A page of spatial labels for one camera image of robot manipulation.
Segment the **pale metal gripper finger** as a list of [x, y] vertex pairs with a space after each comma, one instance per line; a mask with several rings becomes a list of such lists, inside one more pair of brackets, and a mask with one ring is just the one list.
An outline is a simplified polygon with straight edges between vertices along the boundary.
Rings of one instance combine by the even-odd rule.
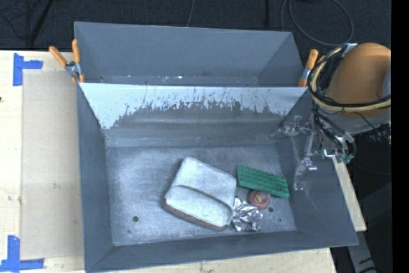
[[318, 168], [313, 160], [310, 157], [304, 157], [297, 164], [294, 174], [293, 190], [304, 191], [317, 170]]
[[277, 130], [273, 132], [270, 137], [281, 138], [298, 136], [301, 133], [301, 122], [301, 116], [291, 116], [290, 118], [286, 118], [279, 124]]

